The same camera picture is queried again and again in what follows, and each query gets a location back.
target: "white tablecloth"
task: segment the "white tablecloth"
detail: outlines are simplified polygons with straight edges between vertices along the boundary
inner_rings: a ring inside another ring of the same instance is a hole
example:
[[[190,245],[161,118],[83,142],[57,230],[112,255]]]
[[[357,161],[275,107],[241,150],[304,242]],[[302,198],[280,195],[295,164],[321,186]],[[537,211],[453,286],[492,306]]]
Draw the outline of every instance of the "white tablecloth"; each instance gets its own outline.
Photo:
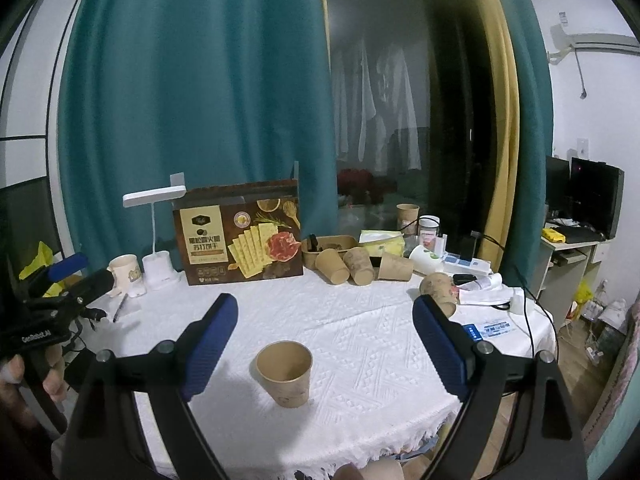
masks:
[[[136,298],[142,309],[106,320],[82,335],[93,351],[117,356],[148,352],[177,339],[221,292],[238,300],[238,325],[205,391],[190,402],[193,415],[233,479],[293,479],[302,471],[319,480],[353,462],[363,467],[389,453],[417,449],[460,408],[448,394],[412,323],[421,277],[410,282],[329,285],[304,276],[228,285],[188,286],[184,279]],[[117,298],[92,306],[113,312]],[[511,317],[518,329],[491,338],[502,352],[527,356],[524,318],[491,307],[459,306],[462,324]],[[540,312],[529,316],[536,350],[554,349],[553,331]],[[300,408],[277,406],[252,378],[252,361],[281,339],[313,354],[310,400]],[[144,394],[136,394],[150,452],[159,472],[173,471]]]

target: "screw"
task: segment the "screw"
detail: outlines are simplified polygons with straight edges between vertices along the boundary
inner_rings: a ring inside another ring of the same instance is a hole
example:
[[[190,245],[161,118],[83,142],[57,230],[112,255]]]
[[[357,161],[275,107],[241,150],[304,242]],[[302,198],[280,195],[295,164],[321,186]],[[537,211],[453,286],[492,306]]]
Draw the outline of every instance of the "screw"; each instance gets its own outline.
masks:
[[[111,359],[111,352],[108,350],[100,350],[96,355],[95,355],[95,360],[98,361],[99,363],[105,363],[107,362],[109,359]]]
[[[554,361],[554,355],[549,350],[541,351],[538,356],[543,363],[552,363]]]
[[[161,354],[170,354],[174,351],[174,342],[170,339],[165,339],[164,341],[159,342],[156,348]]]
[[[488,341],[480,341],[476,345],[476,348],[482,355],[489,355],[494,351],[494,346]]]

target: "computer monitor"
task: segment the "computer monitor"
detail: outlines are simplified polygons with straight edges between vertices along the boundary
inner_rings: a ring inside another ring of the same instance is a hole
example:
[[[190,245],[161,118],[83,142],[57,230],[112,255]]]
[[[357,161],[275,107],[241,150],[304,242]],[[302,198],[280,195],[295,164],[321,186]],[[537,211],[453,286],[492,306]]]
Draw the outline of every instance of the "computer monitor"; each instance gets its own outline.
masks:
[[[546,203],[549,214],[555,218],[570,215],[569,161],[548,156],[546,158]]]
[[[607,238],[618,228],[625,172],[604,162],[581,158],[571,161],[573,218],[590,224]]]

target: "wooden floor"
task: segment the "wooden floor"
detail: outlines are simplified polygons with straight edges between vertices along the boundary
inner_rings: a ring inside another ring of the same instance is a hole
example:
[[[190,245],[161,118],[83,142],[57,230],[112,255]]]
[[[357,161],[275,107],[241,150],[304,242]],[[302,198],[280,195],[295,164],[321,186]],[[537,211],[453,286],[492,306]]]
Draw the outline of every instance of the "wooden floor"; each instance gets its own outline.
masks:
[[[575,321],[570,327],[560,329],[558,343],[560,348],[560,370],[574,403],[580,424],[583,426],[594,409],[602,393],[612,367],[611,362],[602,362],[595,367],[588,359],[584,343],[588,328],[583,320]],[[515,395],[504,397],[495,419],[491,437],[484,448],[473,478],[487,476],[494,470],[502,441],[511,416]],[[430,464],[427,456],[419,456],[404,464],[402,470],[405,480],[418,480]]]

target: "yellow curtain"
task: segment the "yellow curtain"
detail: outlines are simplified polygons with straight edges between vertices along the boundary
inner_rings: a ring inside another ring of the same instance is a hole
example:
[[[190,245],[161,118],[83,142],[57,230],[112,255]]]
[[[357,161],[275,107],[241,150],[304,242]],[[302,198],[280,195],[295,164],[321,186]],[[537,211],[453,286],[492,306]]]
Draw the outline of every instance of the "yellow curtain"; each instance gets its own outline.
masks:
[[[484,232],[505,245],[511,223],[518,171],[518,76],[507,20],[500,0],[476,1],[489,46],[498,137],[494,196]],[[498,270],[502,251],[495,244],[484,240],[480,246],[479,257],[491,261],[492,269]]]

